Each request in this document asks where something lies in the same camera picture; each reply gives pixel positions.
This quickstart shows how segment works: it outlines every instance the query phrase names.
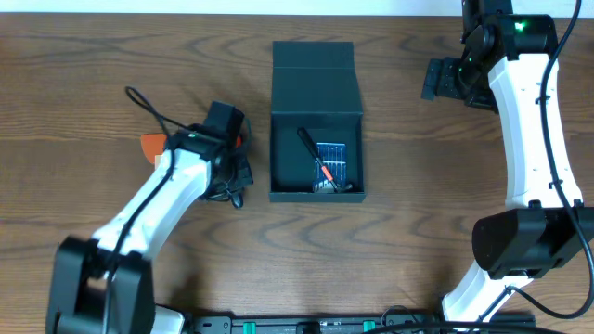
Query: green connector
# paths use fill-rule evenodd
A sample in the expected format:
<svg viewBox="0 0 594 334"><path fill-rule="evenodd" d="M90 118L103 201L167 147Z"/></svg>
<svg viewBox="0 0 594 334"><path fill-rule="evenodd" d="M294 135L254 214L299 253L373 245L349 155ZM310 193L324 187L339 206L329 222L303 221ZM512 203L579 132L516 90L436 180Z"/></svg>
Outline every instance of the green connector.
<svg viewBox="0 0 594 334"><path fill-rule="evenodd" d="M373 320L367 320L363 322L363 331L370 331L372 329L375 329L375 321Z"/></svg>
<svg viewBox="0 0 594 334"><path fill-rule="evenodd" d="M243 334L256 334L256 323L243 323Z"/></svg>

